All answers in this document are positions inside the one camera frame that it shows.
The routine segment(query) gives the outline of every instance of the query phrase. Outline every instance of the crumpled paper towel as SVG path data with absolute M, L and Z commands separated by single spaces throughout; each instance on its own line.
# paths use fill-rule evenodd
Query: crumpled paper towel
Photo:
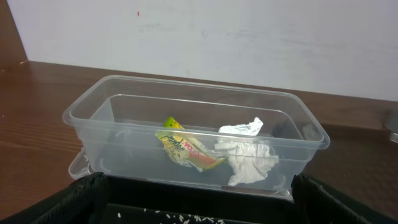
M 219 133 L 243 134 L 257 136 L 263 123 L 255 118 L 249 124 L 223 126 Z M 269 154 L 266 144 L 252 144 L 243 142 L 227 142 L 219 140 L 215 144 L 214 153 L 229 154 L 229 164 L 234 170 L 234 175 L 229 179 L 228 185 L 251 184 L 267 178 L 267 172 L 278 163 L 278 156 Z

